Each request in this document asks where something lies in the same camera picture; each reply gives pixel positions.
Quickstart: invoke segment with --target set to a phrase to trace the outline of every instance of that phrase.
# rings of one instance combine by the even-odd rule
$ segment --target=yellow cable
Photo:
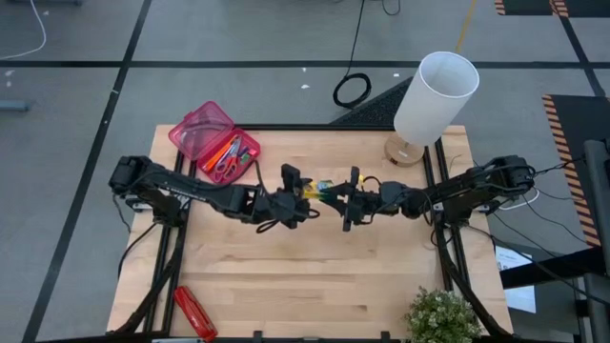
[[[461,33],[459,34],[459,40],[457,41],[456,45],[456,53],[459,53],[461,50],[461,43],[464,41],[464,37],[466,36],[466,30],[468,30],[468,26],[470,25],[470,19],[473,17],[476,4],[477,0],[473,0],[472,4],[470,4],[470,9],[468,9],[468,14],[466,14],[466,19],[464,19],[464,24],[461,26]]]

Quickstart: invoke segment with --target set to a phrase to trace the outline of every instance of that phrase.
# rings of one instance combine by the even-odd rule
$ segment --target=orange black striped tape
[[[544,94],[542,96],[542,105],[544,106],[546,118],[548,119],[549,126],[551,127],[551,133],[553,134],[553,139],[555,140],[555,147],[557,148],[559,159],[563,162],[573,160],[572,154],[570,153],[570,148],[567,144],[568,142],[565,140],[563,128],[561,127],[559,117],[557,116],[555,103],[553,102],[551,95]],[[574,163],[566,165],[563,169],[563,173],[565,174],[565,178],[568,182],[570,193],[574,197],[574,206],[576,207],[576,212],[579,216],[580,227],[584,233],[584,240],[590,246],[599,246],[600,239],[598,237],[598,231],[595,228],[595,223],[593,221],[593,217],[591,216],[591,211],[589,210],[589,205],[584,199],[582,184],[580,183],[579,175],[576,172],[576,166],[574,166]]]
[[[549,5],[551,5],[553,15],[559,15],[566,18],[569,17],[568,8],[565,5],[564,0],[549,0]]]
[[[496,5],[496,11],[499,15],[506,14],[506,10],[504,9],[504,0],[494,0],[494,4]]]

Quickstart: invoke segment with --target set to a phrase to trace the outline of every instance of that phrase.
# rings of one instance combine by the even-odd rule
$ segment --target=white cable
[[[499,208],[500,210],[503,210],[503,211],[510,211],[510,210],[518,209],[518,208],[520,208],[521,206],[525,206],[525,205],[527,205],[527,204],[531,204],[531,203],[533,203],[534,201],[536,201],[536,199],[538,199],[538,197],[540,196],[540,191],[539,191],[538,189],[535,189],[535,190],[536,190],[536,195],[534,195],[534,197],[533,197],[531,200],[527,200],[527,199],[525,199],[525,197],[523,197],[523,198],[525,199],[525,201],[524,201],[524,202],[522,202],[522,203],[520,203],[520,204],[517,204],[517,205],[514,205],[514,206],[509,206],[509,207],[507,207],[507,208],[503,208],[502,206],[500,206],[500,207],[498,207],[498,208]]]
[[[36,19],[38,19],[38,24],[40,24],[40,30],[42,31],[42,44],[40,45],[40,47],[38,47],[34,50],[30,50],[30,51],[18,53],[15,55],[10,55],[10,56],[2,56],[2,57],[0,57],[0,60],[21,57],[21,56],[25,56],[27,54],[31,54],[33,52],[37,52],[37,51],[43,49],[45,47],[45,44],[47,44],[47,31],[45,30],[45,26],[43,25],[42,20],[40,19],[40,15],[38,15],[38,10],[36,10],[36,5],[34,5],[34,0],[30,0],[30,4],[31,4],[31,8],[34,11],[34,15],[36,16]]]

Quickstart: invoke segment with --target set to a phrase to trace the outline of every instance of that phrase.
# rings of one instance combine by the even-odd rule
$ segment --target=paper sheet
[[[524,255],[530,258],[532,257],[527,253],[524,253]],[[498,262],[498,268],[501,271],[532,263],[518,253],[502,247],[496,247],[496,261]],[[506,304],[509,308],[536,313],[536,293],[534,291],[534,286],[505,290],[504,294],[506,296]]]

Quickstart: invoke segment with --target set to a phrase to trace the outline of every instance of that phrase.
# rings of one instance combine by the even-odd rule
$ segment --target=wooden lamp base
[[[392,133],[385,142],[385,156],[399,167],[410,167],[415,165],[423,156],[423,147],[408,143]]]

